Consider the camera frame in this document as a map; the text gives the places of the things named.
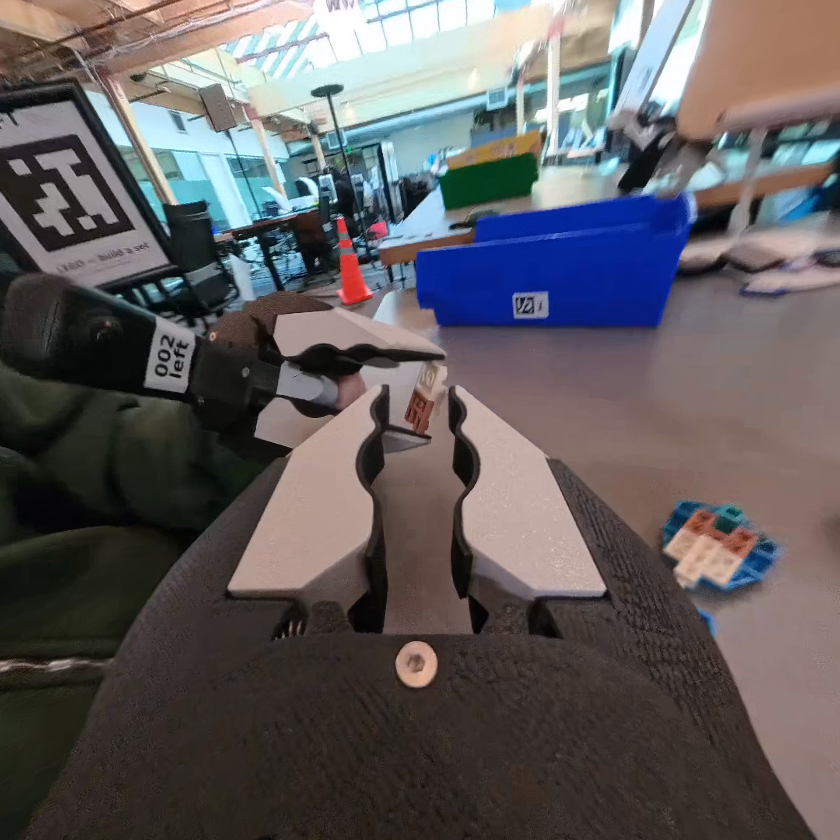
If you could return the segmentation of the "green plastic bin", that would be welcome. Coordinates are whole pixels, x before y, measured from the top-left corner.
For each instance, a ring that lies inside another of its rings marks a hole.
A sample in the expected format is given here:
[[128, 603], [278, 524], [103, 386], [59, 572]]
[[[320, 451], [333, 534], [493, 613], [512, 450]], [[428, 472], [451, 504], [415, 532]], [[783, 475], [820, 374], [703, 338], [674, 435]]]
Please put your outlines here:
[[527, 197], [539, 179], [539, 161], [532, 153], [459, 168], [449, 167], [439, 179], [444, 208], [452, 211]]

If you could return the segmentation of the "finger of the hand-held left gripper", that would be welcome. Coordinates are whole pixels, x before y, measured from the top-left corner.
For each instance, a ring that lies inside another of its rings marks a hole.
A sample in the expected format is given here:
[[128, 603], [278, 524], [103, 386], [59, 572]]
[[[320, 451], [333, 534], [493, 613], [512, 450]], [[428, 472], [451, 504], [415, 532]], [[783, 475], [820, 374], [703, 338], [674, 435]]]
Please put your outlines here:
[[337, 308], [281, 314], [272, 338], [285, 362], [312, 374], [351, 375], [365, 366], [446, 359], [442, 348], [415, 332]]
[[368, 442], [382, 446], [386, 454], [400, 453], [432, 442], [426, 434], [393, 426], [385, 397], [360, 397], [320, 418], [303, 416], [290, 401], [277, 398], [259, 414], [255, 437], [316, 455], [357, 455]]

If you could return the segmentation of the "orange traffic cone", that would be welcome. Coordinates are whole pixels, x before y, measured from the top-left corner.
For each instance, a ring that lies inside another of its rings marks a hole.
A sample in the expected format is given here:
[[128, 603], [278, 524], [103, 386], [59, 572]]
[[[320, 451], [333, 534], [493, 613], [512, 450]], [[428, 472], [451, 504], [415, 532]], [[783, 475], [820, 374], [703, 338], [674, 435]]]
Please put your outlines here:
[[341, 288], [338, 297], [345, 307], [358, 305], [373, 298], [373, 292], [362, 276], [360, 262], [353, 248], [343, 215], [338, 215], [335, 225], [339, 237], [339, 266]]

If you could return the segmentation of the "yellow plastic bin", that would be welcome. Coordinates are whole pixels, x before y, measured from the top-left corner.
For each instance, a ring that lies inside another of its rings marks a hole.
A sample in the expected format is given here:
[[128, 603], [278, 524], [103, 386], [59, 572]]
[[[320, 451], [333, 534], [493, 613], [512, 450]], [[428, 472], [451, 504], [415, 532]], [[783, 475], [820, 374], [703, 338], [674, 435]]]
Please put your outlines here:
[[542, 133], [534, 130], [525, 134], [484, 143], [447, 158], [447, 171], [502, 161], [530, 154], [536, 160], [542, 149]]

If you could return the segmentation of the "white and brown lego assembly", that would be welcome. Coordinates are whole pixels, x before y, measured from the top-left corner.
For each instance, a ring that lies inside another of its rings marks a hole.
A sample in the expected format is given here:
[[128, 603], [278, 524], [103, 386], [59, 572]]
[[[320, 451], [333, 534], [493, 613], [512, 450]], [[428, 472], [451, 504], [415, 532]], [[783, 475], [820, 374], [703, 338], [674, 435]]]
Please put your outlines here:
[[423, 363], [409, 398], [404, 419], [416, 434], [426, 435], [433, 416], [447, 395], [447, 367], [443, 362]]

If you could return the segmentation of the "black framed marker sign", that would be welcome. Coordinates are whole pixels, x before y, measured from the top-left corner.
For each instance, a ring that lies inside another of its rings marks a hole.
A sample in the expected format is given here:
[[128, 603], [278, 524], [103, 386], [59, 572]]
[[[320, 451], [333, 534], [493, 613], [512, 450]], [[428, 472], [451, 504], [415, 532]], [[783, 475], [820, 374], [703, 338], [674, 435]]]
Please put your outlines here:
[[177, 277], [169, 239], [76, 82], [4, 87], [2, 247], [23, 268], [120, 290]]

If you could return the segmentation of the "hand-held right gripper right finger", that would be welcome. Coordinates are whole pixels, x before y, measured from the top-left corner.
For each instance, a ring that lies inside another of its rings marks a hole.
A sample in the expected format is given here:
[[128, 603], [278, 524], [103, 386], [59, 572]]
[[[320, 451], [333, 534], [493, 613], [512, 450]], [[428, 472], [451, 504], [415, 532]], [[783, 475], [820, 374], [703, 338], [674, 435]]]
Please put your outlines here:
[[451, 571], [461, 599], [601, 599], [606, 583], [549, 457], [460, 385], [448, 391], [455, 504]]

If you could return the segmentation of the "black speaker on stand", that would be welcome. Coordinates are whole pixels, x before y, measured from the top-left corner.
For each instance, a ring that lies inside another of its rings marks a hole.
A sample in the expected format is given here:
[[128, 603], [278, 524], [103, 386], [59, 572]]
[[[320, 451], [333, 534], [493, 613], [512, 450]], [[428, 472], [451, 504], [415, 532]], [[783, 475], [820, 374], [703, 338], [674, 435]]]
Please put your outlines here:
[[234, 151], [234, 157], [238, 164], [241, 179], [244, 181], [247, 192], [250, 195], [250, 201], [254, 205], [256, 216], [259, 220], [263, 219], [264, 214], [262, 213], [262, 207], [257, 201], [249, 175], [246, 172], [244, 159], [234, 142], [232, 129], [236, 128], [237, 122], [223, 86], [217, 83], [208, 87], [200, 88], [198, 93], [213, 131], [216, 133], [223, 133], [227, 137], [227, 140]]

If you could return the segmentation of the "blue lego base assembly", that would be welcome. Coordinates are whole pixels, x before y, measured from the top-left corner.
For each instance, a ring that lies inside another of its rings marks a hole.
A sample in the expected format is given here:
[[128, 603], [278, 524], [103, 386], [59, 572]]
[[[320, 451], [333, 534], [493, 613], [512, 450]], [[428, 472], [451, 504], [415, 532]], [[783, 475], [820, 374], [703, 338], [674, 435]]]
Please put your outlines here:
[[679, 586], [735, 592], [760, 583], [783, 554], [740, 507], [679, 501], [660, 532], [661, 552]]

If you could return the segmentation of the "green jacket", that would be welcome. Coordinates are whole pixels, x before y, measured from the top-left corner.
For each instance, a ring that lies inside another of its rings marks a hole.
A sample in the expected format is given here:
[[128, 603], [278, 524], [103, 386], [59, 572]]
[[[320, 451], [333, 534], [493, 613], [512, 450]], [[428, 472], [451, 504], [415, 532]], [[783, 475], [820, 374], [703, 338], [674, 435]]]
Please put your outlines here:
[[2, 547], [2, 838], [29, 824], [133, 620], [199, 533], [101, 526]]

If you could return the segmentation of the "person's left hand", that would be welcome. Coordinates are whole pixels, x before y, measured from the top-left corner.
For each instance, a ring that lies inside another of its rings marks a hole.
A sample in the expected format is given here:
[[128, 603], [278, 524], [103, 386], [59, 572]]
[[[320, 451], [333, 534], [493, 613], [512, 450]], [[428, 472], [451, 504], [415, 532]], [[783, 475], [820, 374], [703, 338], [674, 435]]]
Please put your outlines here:
[[[277, 350], [274, 331], [280, 315], [320, 312], [331, 306], [314, 297], [296, 292], [276, 291], [254, 301], [247, 301], [238, 311], [226, 311], [208, 328], [209, 342], [235, 350], [257, 350], [262, 361], [280, 364], [272, 353]], [[340, 412], [360, 398], [366, 391], [359, 372], [347, 375], [328, 374], [336, 384], [337, 395], [331, 407], [317, 406], [313, 402], [286, 400], [306, 417], [324, 417]]]

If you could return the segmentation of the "black floor lamp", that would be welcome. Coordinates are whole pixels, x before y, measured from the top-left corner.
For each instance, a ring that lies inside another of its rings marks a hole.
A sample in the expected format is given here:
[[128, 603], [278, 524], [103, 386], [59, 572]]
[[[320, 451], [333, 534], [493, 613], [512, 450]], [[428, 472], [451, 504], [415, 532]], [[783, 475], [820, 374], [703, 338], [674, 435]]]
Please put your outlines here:
[[[338, 114], [337, 114], [335, 104], [334, 104], [334, 101], [333, 101], [334, 98], [336, 98], [342, 91], [343, 91], [343, 85], [341, 85], [339, 83], [330, 83], [330, 84], [322, 85], [322, 86], [319, 86], [319, 87], [316, 87], [316, 88], [312, 89], [311, 90], [311, 95], [314, 98], [326, 99], [326, 101], [328, 103], [329, 112], [330, 112], [330, 115], [331, 115], [331, 118], [332, 118], [333, 130], [334, 130], [334, 133], [336, 134], [336, 140], [339, 144], [339, 150], [341, 152], [341, 156], [342, 156], [342, 159], [343, 159], [344, 169], [345, 169], [348, 177], [351, 178], [352, 173], [351, 173], [351, 170], [350, 170], [350, 163], [349, 163], [349, 158], [348, 158], [348, 155], [347, 155], [346, 144], [345, 144], [343, 136], [342, 136], [342, 129], [341, 129], [341, 126], [340, 126], [340, 121], [338, 119]], [[363, 207], [362, 207], [362, 204], [361, 204], [361, 200], [359, 199], [353, 185], [350, 186], [350, 191], [351, 191], [351, 195], [352, 195], [352, 198], [353, 198], [353, 205], [354, 205], [354, 208], [355, 208], [355, 217], [356, 217], [357, 223], [360, 227], [360, 230], [362, 231], [362, 233], [364, 233], [364, 218], [363, 218]]]

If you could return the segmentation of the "black office chair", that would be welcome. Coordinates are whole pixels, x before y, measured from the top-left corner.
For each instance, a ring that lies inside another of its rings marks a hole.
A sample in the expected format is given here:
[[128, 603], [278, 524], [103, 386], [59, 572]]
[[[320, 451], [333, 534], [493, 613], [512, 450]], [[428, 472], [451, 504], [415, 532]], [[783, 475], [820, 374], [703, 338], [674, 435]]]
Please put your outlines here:
[[172, 293], [174, 314], [194, 326], [219, 316], [238, 296], [233, 275], [219, 255], [207, 201], [165, 204], [171, 253], [182, 284]]

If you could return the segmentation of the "blue plastic bin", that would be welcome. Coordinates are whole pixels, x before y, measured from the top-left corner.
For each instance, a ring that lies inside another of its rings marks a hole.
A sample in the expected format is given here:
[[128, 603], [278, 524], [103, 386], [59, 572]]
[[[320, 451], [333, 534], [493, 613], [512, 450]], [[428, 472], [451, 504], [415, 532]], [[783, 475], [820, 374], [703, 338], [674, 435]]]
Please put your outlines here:
[[483, 217], [417, 254], [416, 299], [441, 327], [655, 329], [696, 220], [687, 192]]

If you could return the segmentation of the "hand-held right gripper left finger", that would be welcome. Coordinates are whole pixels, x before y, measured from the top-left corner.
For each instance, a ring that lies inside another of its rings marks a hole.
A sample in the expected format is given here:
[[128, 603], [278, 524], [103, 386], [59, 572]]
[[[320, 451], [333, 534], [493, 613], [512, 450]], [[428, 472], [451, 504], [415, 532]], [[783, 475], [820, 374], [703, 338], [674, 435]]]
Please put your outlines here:
[[237, 599], [385, 608], [384, 530], [372, 484], [384, 467], [390, 390], [375, 385], [287, 457], [227, 583]]

